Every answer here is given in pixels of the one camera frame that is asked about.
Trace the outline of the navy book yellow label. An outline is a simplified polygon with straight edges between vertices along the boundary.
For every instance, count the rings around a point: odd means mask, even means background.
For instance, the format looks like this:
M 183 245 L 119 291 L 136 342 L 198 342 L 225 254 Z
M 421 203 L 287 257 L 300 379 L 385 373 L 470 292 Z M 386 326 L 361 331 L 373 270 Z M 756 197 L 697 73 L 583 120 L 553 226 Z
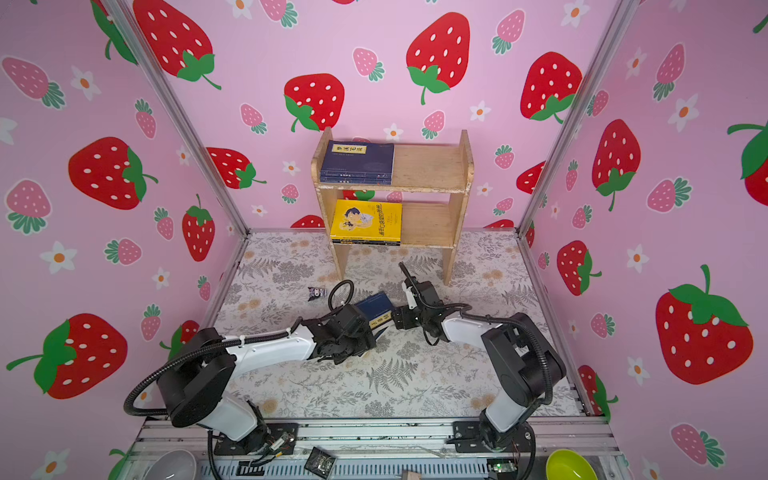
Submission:
M 390 185 L 392 179 L 389 176 L 352 176 L 352 175 L 320 175 L 321 183 L 329 184 L 355 184 L 355 185 Z

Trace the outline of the black antler cover book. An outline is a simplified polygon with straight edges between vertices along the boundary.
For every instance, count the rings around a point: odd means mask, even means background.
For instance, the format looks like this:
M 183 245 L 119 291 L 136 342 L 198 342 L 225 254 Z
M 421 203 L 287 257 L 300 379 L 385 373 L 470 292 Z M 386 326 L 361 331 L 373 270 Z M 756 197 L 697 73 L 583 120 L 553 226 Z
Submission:
M 398 241 L 383 241 L 383 240 L 357 240 L 357 239 L 332 239 L 334 245 L 374 245 L 374 246 L 400 246 L 401 242 Z

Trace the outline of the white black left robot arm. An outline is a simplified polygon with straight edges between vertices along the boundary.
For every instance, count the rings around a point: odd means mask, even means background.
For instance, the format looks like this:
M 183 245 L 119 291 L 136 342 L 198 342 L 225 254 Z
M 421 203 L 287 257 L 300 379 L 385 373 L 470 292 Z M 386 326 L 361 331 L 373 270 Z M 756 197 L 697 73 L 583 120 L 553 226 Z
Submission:
M 242 441 L 260 428 L 262 418 L 254 405 L 228 392 L 232 380 L 293 361 L 339 365 L 373 349 L 377 339 L 369 319 L 355 305 L 260 336 L 225 337 L 206 328 L 171 357 L 156 384 L 174 427 L 201 426 Z

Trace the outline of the yellow cartoon cover book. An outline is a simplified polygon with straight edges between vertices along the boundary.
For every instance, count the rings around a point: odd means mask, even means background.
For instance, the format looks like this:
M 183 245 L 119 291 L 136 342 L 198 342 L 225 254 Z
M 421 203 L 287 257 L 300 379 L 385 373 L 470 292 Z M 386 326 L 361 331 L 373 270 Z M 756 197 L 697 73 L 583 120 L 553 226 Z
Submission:
M 330 239 L 401 242 L 402 216 L 399 203 L 338 200 Z

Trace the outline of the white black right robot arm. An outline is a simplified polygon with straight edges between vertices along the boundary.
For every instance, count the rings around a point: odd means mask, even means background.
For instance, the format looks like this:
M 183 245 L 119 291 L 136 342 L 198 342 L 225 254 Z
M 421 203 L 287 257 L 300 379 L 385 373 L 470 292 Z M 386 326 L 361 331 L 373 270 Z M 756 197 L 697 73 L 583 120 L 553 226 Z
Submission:
M 488 355 L 502 392 L 481 412 L 476 439 L 491 451 L 509 448 L 532 414 L 552 403 L 554 386 L 567 376 L 564 361 L 525 313 L 473 314 L 471 305 L 445 303 L 432 283 L 412 278 L 402 289 L 407 304 L 393 313 L 398 329 L 420 328 L 431 346 L 463 343 Z

